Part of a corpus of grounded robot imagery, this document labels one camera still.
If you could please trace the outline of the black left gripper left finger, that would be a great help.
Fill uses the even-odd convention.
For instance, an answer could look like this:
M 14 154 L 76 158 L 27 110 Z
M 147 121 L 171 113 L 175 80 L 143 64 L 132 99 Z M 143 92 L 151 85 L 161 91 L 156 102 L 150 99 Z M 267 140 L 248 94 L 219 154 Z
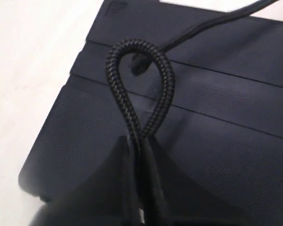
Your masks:
M 33 226 L 140 226 L 134 153 L 120 136 L 108 158 L 81 185 L 45 204 Z

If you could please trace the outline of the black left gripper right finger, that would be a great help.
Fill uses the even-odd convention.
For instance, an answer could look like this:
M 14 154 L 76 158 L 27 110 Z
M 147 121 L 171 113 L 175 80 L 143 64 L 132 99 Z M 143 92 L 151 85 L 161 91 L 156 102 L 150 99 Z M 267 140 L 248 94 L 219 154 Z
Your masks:
M 151 153 L 174 226 L 283 226 L 283 141 L 184 137 Z

